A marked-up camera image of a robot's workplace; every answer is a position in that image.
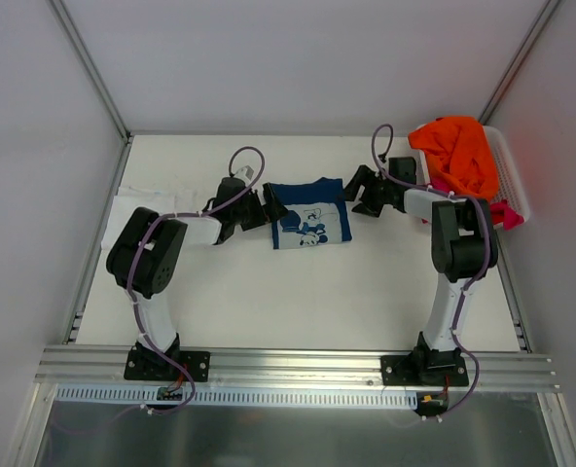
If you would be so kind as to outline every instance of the white table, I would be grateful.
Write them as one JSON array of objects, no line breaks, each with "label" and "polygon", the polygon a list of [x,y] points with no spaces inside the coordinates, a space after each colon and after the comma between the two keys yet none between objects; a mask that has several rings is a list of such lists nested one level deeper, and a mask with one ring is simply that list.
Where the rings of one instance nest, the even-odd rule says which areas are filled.
[{"label": "white table", "polygon": [[[263,182],[296,184],[325,176],[346,183],[360,163],[372,166],[367,137],[136,136],[122,186],[176,194],[195,189],[201,209],[226,176],[232,153],[244,145],[265,154]],[[413,153],[406,138],[395,138],[392,156]],[[256,158],[243,153],[235,167],[257,168]],[[221,246],[183,250],[166,289],[181,343],[411,349],[437,283],[430,229],[391,206],[380,219],[349,212],[349,221],[353,240],[342,245],[275,251],[270,226],[264,226],[248,233],[238,228]],[[106,271],[107,254],[101,253],[77,343],[135,342],[132,310]],[[462,341],[481,351],[519,350],[497,269],[473,299]]]}]

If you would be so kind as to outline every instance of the laundry basket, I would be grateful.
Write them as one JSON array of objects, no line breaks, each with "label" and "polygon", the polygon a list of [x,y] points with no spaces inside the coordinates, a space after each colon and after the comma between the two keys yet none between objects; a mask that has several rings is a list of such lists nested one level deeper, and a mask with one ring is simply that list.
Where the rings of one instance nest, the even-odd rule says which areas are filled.
[{"label": "laundry basket", "polygon": [[[506,140],[502,133],[493,126],[483,126],[483,129],[495,160],[495,166],[498,169],[499,189],[492,202],[498,202],[502,199],[508,200],[509,205],[527,221],[530,217],[530,208]],[[418,152],[417,180],[428,185],[431,178],[426,165],[426,157],[423,151]],[[502,223],[496,224],[494,227],[501,229]]]}]

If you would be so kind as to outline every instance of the orange cloth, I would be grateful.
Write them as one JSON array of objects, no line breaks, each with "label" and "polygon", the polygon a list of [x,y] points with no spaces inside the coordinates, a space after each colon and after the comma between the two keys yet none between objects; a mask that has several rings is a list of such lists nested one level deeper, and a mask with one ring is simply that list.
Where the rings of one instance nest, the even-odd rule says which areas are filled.
[{"label": "orange cloth", "polygon": [[498,170],[483,126],[473,117],[444,117],[410,133],[409,143],[426,156],[431,177],[444,179],[455,193],[491,201]]}]

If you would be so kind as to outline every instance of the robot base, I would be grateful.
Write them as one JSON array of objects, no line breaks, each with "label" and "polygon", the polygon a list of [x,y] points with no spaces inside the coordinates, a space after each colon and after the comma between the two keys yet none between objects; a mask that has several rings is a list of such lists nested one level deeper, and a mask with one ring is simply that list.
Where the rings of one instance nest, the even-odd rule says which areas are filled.
[{"label": "robot base", "polygon": [[[171,347],[164,353],[182,365],[195,382],[208,382],[210,352],[180,350],[180,336],[176,335]],[[124,379],[128,381],[168,381],[179,378],[179,372],[161,359],[154,351],[137,343],[128,353]]]},{"label": "robot base", "polygon": [[461,351],[431,350],[420,333],[409,355],[383,355],[380,358],[384,386],[465,387],[470,384]]}]

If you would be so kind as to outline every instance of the gray wall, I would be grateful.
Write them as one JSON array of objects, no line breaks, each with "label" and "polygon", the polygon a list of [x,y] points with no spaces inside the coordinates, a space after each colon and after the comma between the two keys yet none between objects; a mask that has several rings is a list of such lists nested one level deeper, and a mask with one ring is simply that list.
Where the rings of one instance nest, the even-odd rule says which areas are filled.
[{"label": "gray wall", "polygon": [[479,116],[545,0],[67,0],[132,130],[407,132]]},{"label": "gray wall", "polygon": [[0,463],[55,342],[119,139],[44,0],[0,0]]},{"label": "gray wall", "polygon": [[531,221],[506,250],[536,350],[554,354],[576,428],[576,0],[564,2],[496,114]]}]

